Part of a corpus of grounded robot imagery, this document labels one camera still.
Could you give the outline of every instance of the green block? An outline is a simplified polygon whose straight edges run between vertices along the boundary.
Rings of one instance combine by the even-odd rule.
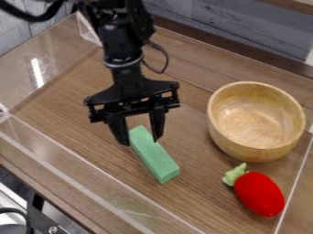
[[[131,146],[162,184],[179,174],[179,166],[144,126],[138,126],[130,131]]]

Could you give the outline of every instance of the red strawberry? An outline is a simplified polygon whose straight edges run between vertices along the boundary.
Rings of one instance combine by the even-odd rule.
[[[260,215],[273,217],[285,208],[285,198],[273,180],[258,172],[246,172],[246,164],[227,172],[222,181],[234,186],[242,203]]]

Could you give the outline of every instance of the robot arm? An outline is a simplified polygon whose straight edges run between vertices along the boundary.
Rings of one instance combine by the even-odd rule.
[[[0,0],[0,8],[28,21],[40,21],[58,13],[63,1],[54,1],[41,16],[19,13],[16,9],[12,13],[12,6],[8,3],[3,5],[4,0]],[[142,47],[149,44],[163,52],[150,42],[155,32],[153,16],[142,0],[84,0],[78,2],[78,8],[88,17],[103,42],[104,63],[111,69],[114,81],[107,90],[84,100],[91,122],[107,123],[118,142],[130,145],[126,117],[147,113],[157,141],[163,135],[165,114],[179,106],[179,101],[178,83],[149,80],[140,70]]]

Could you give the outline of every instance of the screw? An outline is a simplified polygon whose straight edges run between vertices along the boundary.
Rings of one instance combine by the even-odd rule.
[[[50,228],[50,234],[55,234],[58,233],[58,228],[56,227],[51,227]]]

